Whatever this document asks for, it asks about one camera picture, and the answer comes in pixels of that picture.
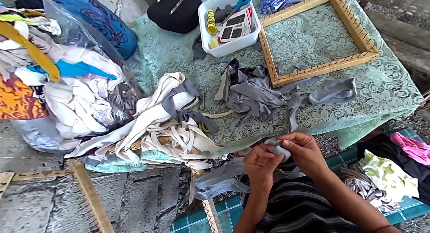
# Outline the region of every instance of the green printed fabric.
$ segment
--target green printed fabric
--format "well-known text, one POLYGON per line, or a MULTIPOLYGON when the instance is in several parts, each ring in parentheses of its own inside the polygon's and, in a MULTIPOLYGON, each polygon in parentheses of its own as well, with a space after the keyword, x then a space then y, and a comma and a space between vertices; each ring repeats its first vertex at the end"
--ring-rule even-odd
MULTIPOLYGON (((387 131, 386 134, 392 134, 395 131, 387 131)), ((413 138, 417 141, 423 141, 411 129, 402 129, 399 131, 403 136, 413 138)), ((330 157, 325 160, 330 169, 339 175, 340 168, 343 163, 352 165, 358 161, 357 149, 350 148, 342 153, 330 157)), ((407 196, 403 197, 403 201, 399 203, 400 209, 397 212, 383 212, 390 224, 404 222, 408 219, 430 213, 430 206, 407 196)), ((240 196, 236 195, 215 204, 218 213, 221 227, 224 233, 233 232, 234 226, 242 214, 242 206, 240 205, 240 196)), ((200 233, 209 230, 207 216, 204 210, 194 211, 186 214, 180 214, 170 226, 170 233, 200 233)))
MULTIPOLYGON (((340 148, 352 145, 390 119, 411 114, 423 101, 408 72, 383 41, 358 2, 346 1, 357 21, 368 31, 368 37, 374 40, 381 53, 380 57, 366 64, 324 74, 317 82, 287 94, 294 98, 298 92, 313 91, 327 79, 355 78, 357 98, 353 101, 344 104, 307 104, 296 112, 298 131, 309 134, 329 132, 338 137, 340 148)), ((259 17, 262 17, 259 1, 252 2, 259 17)), ((303 62, 316 66, 359 53, 339 16, 328 3, 272 24, 264 30, 275 64, 282 62, 285 71, 289 71, 289 64, 303 62)), ((223 103, 213 101, 226 66, 214 63, 237 58, 241 67, 266 65, 262 52, 256 50, 257 46, 250 46, 221 58, 207 55, 204 60, 193 60, 191 46, 200 33, 199 27, 187 34, 169 32, 160 29, 144 15, 136 20, 135 31, 139 37, 140 65, 132 71, 143 91, 152 94, 159 78, 165 73, 182 72, 205 94, 204 109, 207 113, 229 110, 223 103)), ((218 154, 241 150, 261 138, 286 131, 285 110, 282 107, 273 120, 245 121, 233 131, 230 131, 230 124, 241 114, 212 119, 219 127, 212 140, 225 147, 218 154)), ((115 161, 110 170, 124 170, 114 157, 115 155, 109 155, 100 169, 109 167, 110 162, 115 161)), ((87 168, 102 171, 98 167, 87 168)))

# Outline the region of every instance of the clear plastic bag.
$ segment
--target clear plastic bag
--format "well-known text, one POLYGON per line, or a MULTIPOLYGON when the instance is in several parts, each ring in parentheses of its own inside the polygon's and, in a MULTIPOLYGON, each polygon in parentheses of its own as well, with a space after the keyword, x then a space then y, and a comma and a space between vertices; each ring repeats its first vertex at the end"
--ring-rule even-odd
MULTIPOLYGON (((51 114, 51 117, 49 118, 12 121, 12 124, 18 129, 24 140, 32 148, 50 153, 67 153, 70 152, 70 149, 73 149, 71 146, 73 146, 76 141, 66 140, 65 138, 72 139, 79 138, 81 136, 83 137, 105 134, 133 120, 132 115, 135 114, 136 102, 138 99, 142 98, 143 95, 140 88, 137 86, 135 77, 127 67, 125 60, 112 46, 112 44, 102 34, 100 34, 99 31, 79 17, 73 16, 70 12, 63 8, 61 4, 58 4, 55 1, 43 0, 43 4, 46 16, 48 18, 57 20, 62 29, 61 35, 53 37, 53 40, 56 44, 59 44, 63 46, 63 48, 68 48, 70 50, 75 49, 77 51, 82 51, 83 54, 88 53, 89 51, 92 53, 97 53, 98 58, 108 61, 108 65, 111 64, 111 66, 105 67, 107 69, 115 67, 115 71, 117 74, 119 74, 117 78, 121 78, 121 82, 110 83, 110 85, 114 84, 114 86, 111 86, 109 89, 107 89, 108 86, 99 86, 96 82, 103 80, 103 77, 94 76, 92 74, 72 77, 77 79, 79 82, 87 84, 94 82, 94 84, 97 84, 97 86, 89 86, 89 88, 94 94, 98 94, 98 96, 107 101, 107 103, 112 107, 110 117, 113 119, 110 118, 110 120, 106 120, 108 121, 107 123, 98 118, 100 116, 99 114, 92 114, 94 120, 106 128, 106 132, 92 131, 90 133, 83 133, 83 135, 79 135, 78 137, 67 137, 64 133, 60 133, 58 131, 60 130, 58 126, 60 119, 57 115, 61 115, 61 110, 57 110, 56 115, 56 113, 53 111, 55 108, 50 108, 49 106, 47 108, 51 114)), ((96 64, 91 64, 91 61, 87 61, 86 63, 97 67, 96 64)), ((66 79, 64 78, 60 83, 57 84, 59 88, 61 85, 67 86, 66 79)), ((83 109, 88 111, 88 107, 84 106, 83 109)))

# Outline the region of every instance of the wooden loom frame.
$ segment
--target wooden loom frame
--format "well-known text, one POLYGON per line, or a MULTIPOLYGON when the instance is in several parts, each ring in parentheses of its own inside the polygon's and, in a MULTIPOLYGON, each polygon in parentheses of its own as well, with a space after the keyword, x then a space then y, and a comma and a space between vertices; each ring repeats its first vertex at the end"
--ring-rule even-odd
POLYGON ((269 70, 272 86, 274 88, 286 85, 297 80, 306 79, 313 76, 318 76, 325 73, 355 66, 358 64, 366 63, 379 57, 379 52, 375 48, 375 44, 368 36, 364 27, 361 26, 361 20, 358 20, 358 17, 356 17, 352 13, 352 10, 348 7, 346 3, 346 0, 305 0, 298 4, 287 7, 284 10, 278 11, 277 13, 265 16, 260 19, 260 23, 262 26, 259 34, 261 48, 264 53, 264 58, 266 60, 266 65, 269 70), (348 56, 346 58, 341 58, 336 61, 331 61, 329 63, 320 64, 305 70, 300 70, 297 71, 295 74, 290 73, 287 75, 279 76, 275 63, 273 62, 269 44, 267 43, 264 27, 282 21, 288 17, 294 16, 300 12, 307 11, 326 2, 329 2, 335 9, 337 15, 340 17, 342 23, 346 27, 348 33, 354 40, 361 53, 355 54, 353 56, 348 56))

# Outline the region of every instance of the teal tiled cloth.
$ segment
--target teal tiled cloth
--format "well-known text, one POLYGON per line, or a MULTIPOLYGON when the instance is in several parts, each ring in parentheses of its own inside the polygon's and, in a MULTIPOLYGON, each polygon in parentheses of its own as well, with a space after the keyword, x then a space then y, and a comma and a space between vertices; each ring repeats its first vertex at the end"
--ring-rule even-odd
MULTIPOLYGON (((397 130, 385 132, 387 135, 394 133, 397 130)), ((413 130, 407 128, 399 131, 403 136, 413 138, 417 141, 423 141, 413 130)), ((326 159, 330 169, 335 173, 339 173, 343 163, 347 165, 354 164, 358 161, 357 149, 348 149, 339 155, 326 159)), ((400 203, 398 212, 384 212, 385 217, 391 224, 403 222, 405 220, 430 213, 430 206, 418 201, 404 197, 400 203)), ((225 201, 215 204, 218 213, 218 218, 224 233, 233 232, 234 226, 242 214, 242 206, 240 205, 240 196, 233 196, 225 201)), ((209 229, 208 219, 203 210, 190 212, 188 214, 180 214, 176 221, 170 226, 171 233, 211 233, 209 229)))

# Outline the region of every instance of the green lace tablecloth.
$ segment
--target green lace tablecloth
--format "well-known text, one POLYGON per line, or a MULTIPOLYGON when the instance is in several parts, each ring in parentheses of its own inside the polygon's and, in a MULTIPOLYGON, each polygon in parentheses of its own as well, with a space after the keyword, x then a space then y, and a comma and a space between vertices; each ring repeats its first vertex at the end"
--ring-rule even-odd
MULTIPOLYGON (((259 1, 252 0, 259 16, 259 1)), ((356 0, 347 4, 358 17, 368 35, 375 41, 381 55, 378 59, 340 71, 320 76, 320 80, 301 89, 312 91, 326 79, 355 78, 357 99, 345 104, 304 105, 296 112, 298 131, 309 134, 329 132, 339 139, 339 147, 346 148, 357 142, 384 122, 411 114, 423 101, 408 72, 383 41, 369 18, 356 0)), ((140 67, 133 69, 139 85, 147 94, 152 94, 158 79, 164 73, 182 72, 204 92, 205 111, 223 113, 229 110, 223 104, 214 103, 213 95, 221 84, 221 75, 226 64, 216 62, 237 58, 241 67, 265 64, 263 54, 251 46, 221 58, 212 55, 204 60, 193 60, 191 46, 200 33, 199 27, 188 34, 178 34, 160 29, 147 15, 136 21, 139 37, 140 67)), ((303 61, 315 66, 359 53, 357 46, 343 26, 334 9, 328 3, 264 28, 275 64, 284 65, 303 61)), ((297 91, 288 96, 295 97, 297 91)), ((231 153, 243 149, 263 137, 285 131, 285 107, 267 122, 259 119, 246 121, 230 131, 231 121, 239 114, 214 119, 219 131, 212 140, 225 146, 218 153, 231 153)), ((158 153, 144 154, 146 158, 160 158, 158 153)), ((108 157, 98 167, 87 166, 97 171, 143 170, 143 164, 130 164, 108 157)))

